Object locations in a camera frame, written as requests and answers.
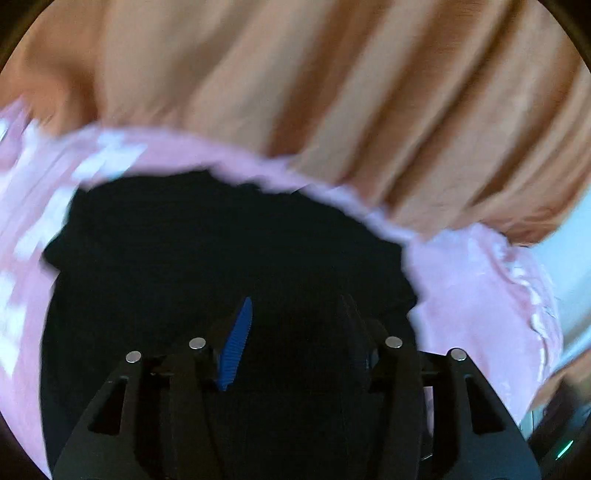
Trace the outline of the black long-sleeve sweater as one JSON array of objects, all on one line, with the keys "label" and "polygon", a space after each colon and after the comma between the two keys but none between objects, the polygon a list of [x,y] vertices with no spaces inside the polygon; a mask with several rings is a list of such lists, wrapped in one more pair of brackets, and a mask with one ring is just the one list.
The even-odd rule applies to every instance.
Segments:
[{"label": "black long-sleeve sweater", "polygon": [[413,341],[417,296],[402,249],[301,193],[205,171],[80,189],[45,248],[57,273],[41,348],[40,404],[55,465],[109,374],[132,352],[221,346],[252,320],[219,412],[236,477],[363,479],[380,462],[383,403],[363,366],[369,331]]}]

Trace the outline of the pink patterned bed blanket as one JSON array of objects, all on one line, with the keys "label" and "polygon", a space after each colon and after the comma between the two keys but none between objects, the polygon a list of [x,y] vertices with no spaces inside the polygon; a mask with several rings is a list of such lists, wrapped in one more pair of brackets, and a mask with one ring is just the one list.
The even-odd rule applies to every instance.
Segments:
[{"label": "pink patterned bed blanket", "polygon": [[125,174],[204,169],[270,193],[301,191],[338,207],[380,237],[403,243],[419,294],[411,319],[431,353],[464,349],[515,420],[549,378],[563,335],[551,283],[531,252],[475,224],[422,241],[368,210],[345,187],[291,172],[286,159],[157,128],[90,125],[53,138],[22,102],[1,112],[1,412],[22,449],[49,469],[40,410],[40,348],[55,274],[42,250],[61,230],[77,187]]}]

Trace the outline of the orange curtain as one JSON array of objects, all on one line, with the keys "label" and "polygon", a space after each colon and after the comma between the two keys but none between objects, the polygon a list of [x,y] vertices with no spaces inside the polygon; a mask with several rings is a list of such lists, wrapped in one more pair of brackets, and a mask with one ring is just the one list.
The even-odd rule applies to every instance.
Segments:
[{"label": "orange curtain", "polygon": [[590,73],[539,1],[5,1],[1,101],[290,156],[425,235],[532,245],[590,183]]}]

